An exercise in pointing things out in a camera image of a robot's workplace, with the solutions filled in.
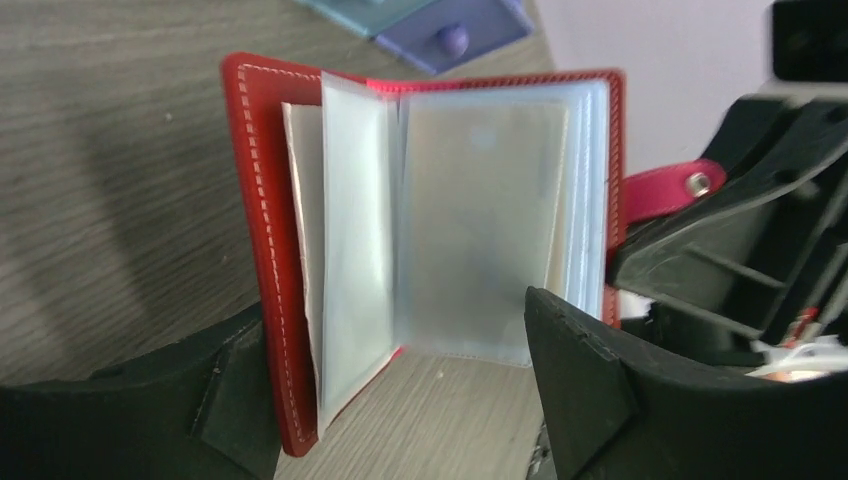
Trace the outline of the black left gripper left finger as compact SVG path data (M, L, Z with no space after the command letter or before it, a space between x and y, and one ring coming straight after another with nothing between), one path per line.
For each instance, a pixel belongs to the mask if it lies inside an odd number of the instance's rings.
M271 479L281 450L253 305L93 373L1 390L5 479Z

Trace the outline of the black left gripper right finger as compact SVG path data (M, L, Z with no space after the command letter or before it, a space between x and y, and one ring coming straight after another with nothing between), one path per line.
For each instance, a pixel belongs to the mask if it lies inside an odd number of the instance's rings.
M847 377L704 365L531 287L525 325L561 479L843 479Z

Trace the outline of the red leather card holder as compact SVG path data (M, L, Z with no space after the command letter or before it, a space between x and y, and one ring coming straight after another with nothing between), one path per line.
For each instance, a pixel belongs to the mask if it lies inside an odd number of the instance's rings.
M294 457L401 352L529 366L530 286L615 324L627 228L727 178L625 177L614 69L412 82L241 52L221 76Z

